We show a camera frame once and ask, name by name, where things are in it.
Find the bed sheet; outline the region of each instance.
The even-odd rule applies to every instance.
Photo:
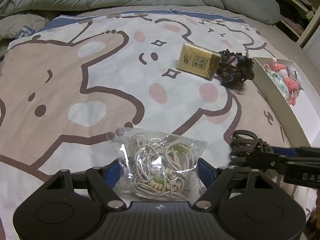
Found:
[[[228,163],[235,129],[290,147],[252,81],[229,90],[218,77],[176,70],[185,41],[249,57],[279,53],[243,22],[141,11],[86,17],[10,44],[0,78],[0,237],[18,239],[14,210],[52,174],[114,160],[109,141],[119,127],[208,141],[202,157],[215,167]],[[287,190],[306,216],[312,191]]]

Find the clear plastic bag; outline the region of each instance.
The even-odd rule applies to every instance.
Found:
[[[121,191],[161,201],[199,198],[196,167],[207,142],[136,128],[118,129],[113,142],[123,168]]]

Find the white logo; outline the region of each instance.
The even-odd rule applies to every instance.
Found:
[[[161,209],[164,208],[164,205],[162,205],[162,204],[156,205],[156,208],[157,208],[158,210],[161,210]]]

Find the white oval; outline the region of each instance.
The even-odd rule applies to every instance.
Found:
[[[71,122],[90,127],[98,123],[106,112],[106,106],[99,101],[77,103],[70,107],[68,118]]]
[[[100,41],[92,41],[78,49],[78,57],[86,57],[104,49],[106,45]]]

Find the beige cord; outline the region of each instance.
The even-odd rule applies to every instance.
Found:
[[[146,198],[187,200],[182,192],[195,165],[191,146],[135,134],[131,142],[132,191]]]

